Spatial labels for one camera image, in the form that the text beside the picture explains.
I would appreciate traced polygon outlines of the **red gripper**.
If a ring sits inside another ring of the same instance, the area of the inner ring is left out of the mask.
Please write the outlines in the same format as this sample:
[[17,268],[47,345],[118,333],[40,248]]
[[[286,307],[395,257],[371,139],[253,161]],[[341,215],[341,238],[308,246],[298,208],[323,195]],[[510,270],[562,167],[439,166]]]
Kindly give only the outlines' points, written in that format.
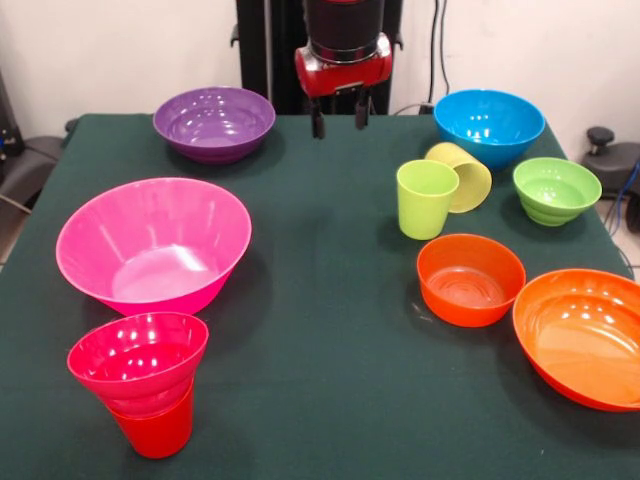
[[319,97],[335,94],[339,90],[361,87],[355,104],[355,126],[364,129],[368,125],[371,94],[370,88],[389,79],[392,70],[392,49],[388,37],[380,33],[373,52],[354,62],[335,63],[321,59],[309,45],[298,48],[294,55],[295,69],[300,86],[310,97],[312,135],[325,138],[325,123]]

